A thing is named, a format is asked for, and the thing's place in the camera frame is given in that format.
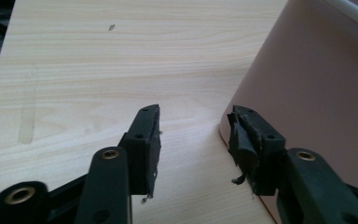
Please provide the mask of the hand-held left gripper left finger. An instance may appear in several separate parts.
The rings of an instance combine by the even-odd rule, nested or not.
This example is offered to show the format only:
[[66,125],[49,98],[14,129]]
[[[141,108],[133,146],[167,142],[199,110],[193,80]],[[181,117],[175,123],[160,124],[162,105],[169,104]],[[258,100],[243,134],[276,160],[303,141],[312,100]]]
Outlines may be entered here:
[[160,107],[148,105],[136,114],[129,130],[119,141],[128,155],[131,195],[154,197],[161,150]]

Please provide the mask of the pink plastic storage box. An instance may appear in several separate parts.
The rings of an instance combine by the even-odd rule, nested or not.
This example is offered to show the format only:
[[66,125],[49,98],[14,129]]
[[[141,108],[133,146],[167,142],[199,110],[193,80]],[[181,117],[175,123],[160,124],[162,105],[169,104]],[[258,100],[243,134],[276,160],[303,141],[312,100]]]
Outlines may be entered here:
[[358,0],[287,0],[221,120],[253,109],[286,140],[279,224],[358,224]]

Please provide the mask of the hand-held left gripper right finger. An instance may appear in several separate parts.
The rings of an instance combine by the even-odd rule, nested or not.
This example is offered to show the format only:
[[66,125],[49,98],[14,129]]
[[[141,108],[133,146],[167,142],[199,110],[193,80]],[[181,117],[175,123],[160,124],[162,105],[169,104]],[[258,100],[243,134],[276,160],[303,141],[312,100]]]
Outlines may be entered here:
[[245,180],[258,196],[273,196],[278,187],[278,160],[285,151],[285,138],[253,109],[234,105],[227,115],[230,125],[228,153],[241,169],[231,180]]

